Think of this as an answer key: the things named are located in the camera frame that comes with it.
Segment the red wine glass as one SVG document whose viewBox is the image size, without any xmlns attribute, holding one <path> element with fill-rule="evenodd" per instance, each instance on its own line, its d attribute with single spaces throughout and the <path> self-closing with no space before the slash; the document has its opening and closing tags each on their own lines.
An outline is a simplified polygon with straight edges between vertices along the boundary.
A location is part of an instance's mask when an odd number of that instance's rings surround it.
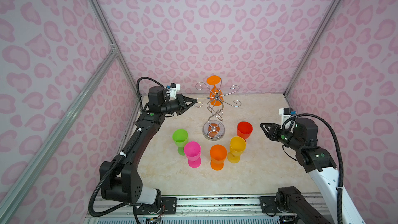
<svg viewBox="0 0 398 224">
<path fill-rule="evenodd" d="M 253 132 L 253 126 L 249 122 L 241 121 L 237 125 L 236 134 L 237 136 L 243 138 L 245 142 L 251 136 L 252 132 Z"/>
</svg>

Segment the green wine glass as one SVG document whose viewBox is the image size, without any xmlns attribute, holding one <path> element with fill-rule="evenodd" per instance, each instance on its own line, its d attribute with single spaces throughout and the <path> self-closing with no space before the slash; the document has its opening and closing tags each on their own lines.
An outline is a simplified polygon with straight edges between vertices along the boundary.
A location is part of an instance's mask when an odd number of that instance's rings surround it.
<svg viewBox="0 0 398 224">
<path fill-rule="evenodd" d="M 178 147 L 178 153 L 184 156 L 184 148 L 189 141 L 188 132 L 185 129 L 178 129 L 173 133 L 173 141 Z"/>
</svg>

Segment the chrome wire wine glass rack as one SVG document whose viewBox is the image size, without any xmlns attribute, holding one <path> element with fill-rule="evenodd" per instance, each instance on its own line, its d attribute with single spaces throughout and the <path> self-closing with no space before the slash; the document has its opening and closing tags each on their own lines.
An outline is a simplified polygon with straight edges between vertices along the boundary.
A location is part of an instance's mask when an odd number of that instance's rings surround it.
<svg viewBox="0 0 398 224">
<path fill-rule="evenodd" d="M 202 91 L 204 87 L 206 87 L 210 93 L 210 89 L 212 86 L 208 85 L 206 82 L 198 82 L 195 85 L 196 89 L 198 91 Z M 203 102 L 200 102 L 200 100 L 205 100 L 206 103 L 206 109 L 209 111 L 210 116 L 208 117 L 207 121 L 204 123 L 203 128 L 202 128 L 202 133 L 205 138 L 207 138 L 210 141 L 218 141 L 222 139 L 226 133 L 226 128 L 223 124 L 223 114 L 224 114 L 224 107 L 225 105 L 231 106 L 231 107 L 240 107 L 241 102 L 239 100 L 234 100 L 233 104 L 228 103 L 225 101 L 225 96 L 238 93 L 240 90 L 240 87 L 238 85 L 232 85 L 230 87 L 230 92 L 224 94 L 223 92 L 223 103 L 219 107 L 212 106 L 209 101 L 209 95 L 207 97 L 200 97 L 197 98 L 197 103 L 195 104 L 196 108 L 202 107 L 204 104 Z"/>
</svg>

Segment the yellow wine glass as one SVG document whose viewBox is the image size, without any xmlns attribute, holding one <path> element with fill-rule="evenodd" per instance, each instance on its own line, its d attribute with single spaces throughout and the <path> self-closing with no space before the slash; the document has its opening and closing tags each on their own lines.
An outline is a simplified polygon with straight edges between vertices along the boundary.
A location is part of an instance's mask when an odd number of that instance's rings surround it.
<svg viewBox="0 0 398 224">
<path fill-rule="evenodd" d="M 240 156 L 246 149 L 246 144 L 246 141 L 242 137 L 233 137 L 230 140 L 230 151 L 227 154 L 227 159 L 231 163 L 238 163 L 240 161 Z"/>
</svg>

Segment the pink wine glass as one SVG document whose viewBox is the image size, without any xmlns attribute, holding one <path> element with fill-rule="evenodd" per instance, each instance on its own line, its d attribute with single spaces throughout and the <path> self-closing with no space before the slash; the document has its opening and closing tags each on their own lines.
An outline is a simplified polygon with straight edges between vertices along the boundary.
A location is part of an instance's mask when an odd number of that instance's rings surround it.
<svg viewBox="0 0 398 224">
<path fill-rule="evenodd" d="M 201 145 L 199 143 L 189 142 L 184 147 L 184 153 L 191 168 L 196 169 L 201 165 Z"/>
</svg>

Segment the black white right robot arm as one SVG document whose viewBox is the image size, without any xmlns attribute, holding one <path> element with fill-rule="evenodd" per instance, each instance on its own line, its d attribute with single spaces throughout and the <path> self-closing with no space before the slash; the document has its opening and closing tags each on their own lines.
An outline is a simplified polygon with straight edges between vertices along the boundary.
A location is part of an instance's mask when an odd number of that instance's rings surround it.
<svg viewBox="0 0 398 224">
<path fill-rule="evenodd" d="M 337 161 L 324 148 L 318 146 L 317 118 L 332 134 Z M 340 145 L 333 128 L 321 117 L 299 114 L 283 124 L 261 123 L 265 136 L 283 147 L 295 151 L 296 161 L 308 173 L 318 187 L 322 198 L 336 224 L 363 224 L 365 221 L 344 188 L 344 165 Z"/>
</svg>

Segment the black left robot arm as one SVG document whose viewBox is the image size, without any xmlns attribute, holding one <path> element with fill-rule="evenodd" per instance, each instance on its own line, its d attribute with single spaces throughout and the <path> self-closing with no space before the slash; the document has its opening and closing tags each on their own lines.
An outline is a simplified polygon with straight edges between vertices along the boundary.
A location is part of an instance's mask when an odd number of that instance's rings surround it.
<svg viewBox="0 0 398 224">
<path fill-rule="evenodd" d="M 100 182 L 96 191 L 103 199 L 117 201 L 121 205 L 148 205 L 154 211 L 161 207 L 160 190 L 143 185 L 137 171 L 139 162 L 166 117 L 182 115 L 196 103 L 196 99 L 181 93 L 171 96 L 160 86 L 150 88 L 148 103 L 135 122 L 137 129 L 121 152 L 99 168 Z"/>
</svg>

